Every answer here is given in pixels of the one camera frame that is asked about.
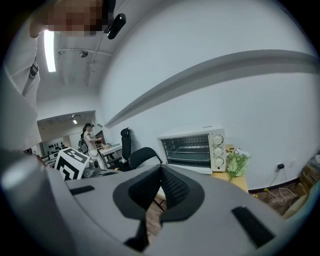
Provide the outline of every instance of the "toaster oven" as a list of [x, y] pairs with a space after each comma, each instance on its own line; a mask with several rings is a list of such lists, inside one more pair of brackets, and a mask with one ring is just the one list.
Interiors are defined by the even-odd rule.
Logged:
[[158, 136], [168, 165], [202, 174], [226, 170], [226, 140], [222, 127], [185, 126]]

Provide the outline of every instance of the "ceiling light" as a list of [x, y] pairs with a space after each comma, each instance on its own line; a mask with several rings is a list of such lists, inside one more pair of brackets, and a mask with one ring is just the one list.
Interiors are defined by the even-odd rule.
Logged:
[[55, 33], [53, 31], [44, 31], [44, 52], [46, 58], [46, 65], [49, 72], [56, 72], [55, 64]]

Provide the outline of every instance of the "backpack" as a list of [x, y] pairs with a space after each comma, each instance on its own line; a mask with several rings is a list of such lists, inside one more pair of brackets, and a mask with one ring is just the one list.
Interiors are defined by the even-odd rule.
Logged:
[[80, 140], [79, 140], [79, 143], [78, 143], [78, 151], [80, 151], [80, 152], [82, 152], [83, 154], [87, 154], [88, 153], [88, 146], [87, 146], [87, 144], [86, 144], [86, 142], [85, 142], [85, 138], [83, 137], [83, 138], [81, 138]]

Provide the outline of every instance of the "chair backrest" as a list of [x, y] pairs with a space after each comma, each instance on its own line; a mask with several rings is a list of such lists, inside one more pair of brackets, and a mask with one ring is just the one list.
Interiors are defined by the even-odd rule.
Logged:
[[136, 169], [143, 162], [150, 158], [157, 157], [162, 164], [161, 159], [157, 153], [150, 147], [143, 147], [135, 152], [133, 152], [129, 157], [129, 165], [132, 169]]
[[123, 129], [120, 134], [122, 136], [122, 157], [129, 161], [131, 155], [131, 136], [129, 128]]

